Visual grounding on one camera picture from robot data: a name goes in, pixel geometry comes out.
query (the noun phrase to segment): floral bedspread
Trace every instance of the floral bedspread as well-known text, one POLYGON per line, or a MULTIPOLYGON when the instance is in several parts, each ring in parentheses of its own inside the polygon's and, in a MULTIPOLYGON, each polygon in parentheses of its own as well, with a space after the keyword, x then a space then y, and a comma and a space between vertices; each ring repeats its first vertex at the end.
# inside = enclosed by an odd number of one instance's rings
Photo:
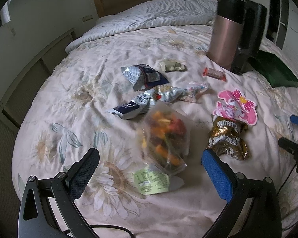
MULTIPOLYGON (((90 147, 97 148, 101 161, 80 199, 75 201, 89 224, 112 224, 130 229, 139 238, 202 237, 223 210, 221 200, 203 166, 200 154, 212 127, 211 113, 217 93, 239 88, 257 102, 258 122, 243 136, 250 158, 221 159, 233 171, 248 178, 270 176, 278 190, 295 164, 282 151, 278 138, 298 142, 298 126, 289 121, 298 115, 298 88, 271 88, 257 72, 242 76, 225 71, 227 82, 202 77, 205 67, 221 69, 206 57, 212 27, 202 25, 142 29, 83 43, 73 50, 46 80, 33 101, 15 142, 12 161, 14 188, 21 199, 30 175, 39 179, 67 171, 90 147), (193 122, 187 168, 179 174, 185 185, 172 192, 143 196, 133 183, 133 172, 142 167, 134 145, 141 117, 121 120, 106 113, 128 102, 134 92, 120 71, 122 66, 148 64, 157 70, 158 60, 174 59, 187 66, 186 72, 170 72, 171 86, 191 81, 208 83, 200 104, 175 102, 193 122)), ((270 41, 261 49, 276 53, 290 68, 292 63, 270 41)), ((279 193, 283 236, 298 220, 298 174, 294 170, 279 193)), ((51 200, 62 229, 67 229, 51 200)), ((232 232, 242 225, 242 218, 232 232)), ((97 230, 101 235, 113 232, 97 230)))

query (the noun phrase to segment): metal screw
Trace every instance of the metal screw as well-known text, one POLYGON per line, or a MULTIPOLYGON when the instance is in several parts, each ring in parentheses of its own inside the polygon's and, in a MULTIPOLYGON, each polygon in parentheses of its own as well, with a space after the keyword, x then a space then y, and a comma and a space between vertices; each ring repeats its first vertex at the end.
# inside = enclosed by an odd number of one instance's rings
POLYGON ((270 177, 266 177, 265 181, 268 182, 268 183, 271 183, 273 180, 270 177))
POLYGON ((34 181, 35 180, 35 176, 30 176, 28 181, 34 181))
POLYGON ((64 176, 65 176, 65 173, 64 172, 59 172, 57 174, 58 179, 62 179, 64 176))
POLYGON ((236 174, 236 177, 237 177, 238 179, 244 179, 245 175, 243 175, 242 173, 237 173, 237 174, 236 174))

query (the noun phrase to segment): cylindrical container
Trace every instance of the cylindrical container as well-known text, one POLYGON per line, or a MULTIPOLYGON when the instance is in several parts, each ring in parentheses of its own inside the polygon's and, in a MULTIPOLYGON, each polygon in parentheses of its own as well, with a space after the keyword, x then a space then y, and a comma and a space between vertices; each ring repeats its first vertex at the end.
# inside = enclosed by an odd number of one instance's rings
POLYGON ((209 59, 230 70, 243 28, 245 0, 219 0, 209 59))

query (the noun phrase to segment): black container lid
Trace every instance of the black container lid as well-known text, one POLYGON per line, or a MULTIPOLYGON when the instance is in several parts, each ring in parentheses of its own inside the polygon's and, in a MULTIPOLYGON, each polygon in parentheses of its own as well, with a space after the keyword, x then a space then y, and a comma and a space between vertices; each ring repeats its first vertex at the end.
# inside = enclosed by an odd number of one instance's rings
POLYGON ((223 18, 243 24, 245 0, 219 0, 217 14, 223 18))

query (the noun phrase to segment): green label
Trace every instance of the green label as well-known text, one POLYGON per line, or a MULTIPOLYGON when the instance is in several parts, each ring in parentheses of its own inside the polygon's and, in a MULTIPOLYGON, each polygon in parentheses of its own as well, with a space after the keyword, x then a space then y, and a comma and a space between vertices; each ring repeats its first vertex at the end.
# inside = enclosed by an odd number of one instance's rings
POLYGON ((169 176, 143 168, 134 174, 134 181, 139 192, 150 195, 169 191, 169 176))

